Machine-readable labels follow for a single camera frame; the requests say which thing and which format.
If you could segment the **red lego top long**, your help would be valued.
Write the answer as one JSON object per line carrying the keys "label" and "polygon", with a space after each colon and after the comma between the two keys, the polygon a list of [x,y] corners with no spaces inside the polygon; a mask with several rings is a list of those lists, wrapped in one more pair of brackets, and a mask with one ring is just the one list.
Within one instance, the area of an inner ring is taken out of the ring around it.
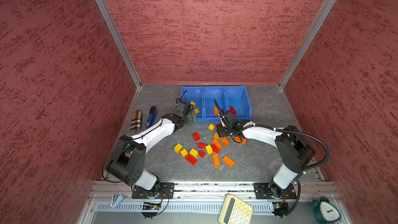
{"label": "red lego top long", "polygon": [[233,115],[236,115],[236,114],[237,114],[233,106],[230,106],[230,112],[231,112]]}

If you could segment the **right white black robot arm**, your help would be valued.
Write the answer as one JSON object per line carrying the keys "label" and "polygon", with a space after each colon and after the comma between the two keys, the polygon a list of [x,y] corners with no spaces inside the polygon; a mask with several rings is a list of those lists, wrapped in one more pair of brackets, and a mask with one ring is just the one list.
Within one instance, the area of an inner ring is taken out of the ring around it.
{"label": "right white black robot arm", "polygon": [[257,140],[277,148],[283,163],[268,185],[274,199],[285,196],[289,185],[300,178],[315,155],[305,136],[292,125],[278,129],[249,120],[239,121],[229,111],[219,114],[219,119],[220,135]]}

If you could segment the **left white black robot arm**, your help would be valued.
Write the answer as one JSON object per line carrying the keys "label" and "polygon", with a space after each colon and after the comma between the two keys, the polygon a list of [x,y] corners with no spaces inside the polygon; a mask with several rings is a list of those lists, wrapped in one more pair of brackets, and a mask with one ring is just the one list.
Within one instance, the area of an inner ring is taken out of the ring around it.
{"label": "left white black robot arm", "polygon": [[177,99],[174,111],[163,115],[151,128],[131,137],[121,136],[106,158],[103,170],[128,186],[159,191],[159,177],[144,169],[146,154],[161,140],[195,119],[193,105],[182,98]]}

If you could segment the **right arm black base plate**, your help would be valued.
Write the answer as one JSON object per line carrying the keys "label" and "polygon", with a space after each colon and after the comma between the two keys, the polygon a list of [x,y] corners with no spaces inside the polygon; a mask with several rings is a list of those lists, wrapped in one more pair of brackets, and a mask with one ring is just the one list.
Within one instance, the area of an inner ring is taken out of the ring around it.
{"label": "right arm black base plate", "polygon": [[294,184],[290,183],[286,189],[279,188],[275,183],[254,183],[254,193],[258,200],[293,200],[297,198]]}

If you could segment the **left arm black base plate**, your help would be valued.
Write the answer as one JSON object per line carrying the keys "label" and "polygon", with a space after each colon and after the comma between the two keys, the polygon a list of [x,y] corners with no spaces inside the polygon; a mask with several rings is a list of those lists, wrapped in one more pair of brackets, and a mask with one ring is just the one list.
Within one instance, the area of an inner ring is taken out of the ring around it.
{"label": "left arm black base plate", "polygon": [[132,186],[132,199],[160,200],[162,197],[172,199],[174,195],[175,183],[164,182],[156,183],[151,190],[146,190],[140,186]]}

